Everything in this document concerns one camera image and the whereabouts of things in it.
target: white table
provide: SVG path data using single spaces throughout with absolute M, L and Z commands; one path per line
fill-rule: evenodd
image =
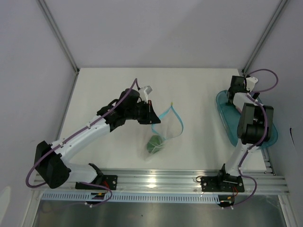
M 98 138 L 71 161 L 99 168 L 217 170 L 234 151 L 216 109 L 218 92 L 228 89 L 236 69 L 83 68 L 73 92 L 61 137 L 86 124 L 101 107 L 129 88 L 135 78 L 150 85 L 154 110 L 160 115 L 171 101 L 184 123 L 183 134 L 149 160 L 143 158 L 143 134 L 150 126 L 127 121 Z M 246 171 L 266 170 L 261 152 Z

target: white wall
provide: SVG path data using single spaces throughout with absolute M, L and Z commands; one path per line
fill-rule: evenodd
M 47 0 L 79 67 L 241 68 L 280 0 Z
M 292 204 L 300 225 L 303 225 L 303 1 L 291 0 L 273 33 L 253 65 L 253 69 L 274 70 L 278 86 L 262 94 L 263 102 L 275 109 L 274 123 L 279 132 L 277 143 L 270 149 L 270 157 L 278 174 L 286 177 Z M 256 74 L 258 88 L 274 84 L 269 73 Z M 293 128 L 294 144 L 290 136 Z
M 37 3 L 0 1 L 0 193 L 11 187 L 3 227 L 24 216 L 36 145 L 55 139 L 73 78 Z

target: teal plastic bin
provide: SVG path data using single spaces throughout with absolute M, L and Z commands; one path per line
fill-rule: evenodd
M 228 135 L 228 138 L 232 143 L 232 145 L 236 146 L 238 143 L 237 128 L 241 114 L 236 110 L 236 108 L 233 105 L 228 104 L 227 90 L 218 93 L 216 97 L 216 103 L 222 123 Z M 271 145 L 273 145 L 277 140 L 278 140 L 278 132 L 276 130 L 276 127 L 273 125 L 271 131 L 271 137 L 269 141 L 264 142 L 261 148 L 268 148 Z

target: gray floor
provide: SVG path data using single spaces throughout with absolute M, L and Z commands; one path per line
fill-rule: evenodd
M 286 227 L 276 196 L 254 196 L 234 210 L 213 204 L 109 202 L 88 208 L 40 203 L 34 227 Z

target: plastic bag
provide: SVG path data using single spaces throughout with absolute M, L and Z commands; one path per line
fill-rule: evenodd
M 144 157 L 147 158 L 153 154 L 162 151 L 169 141 L 180 136 L 184 125 L 173 107 L 170 107 L 159 116 L 160 124 L 152 124 L 145 136 Z

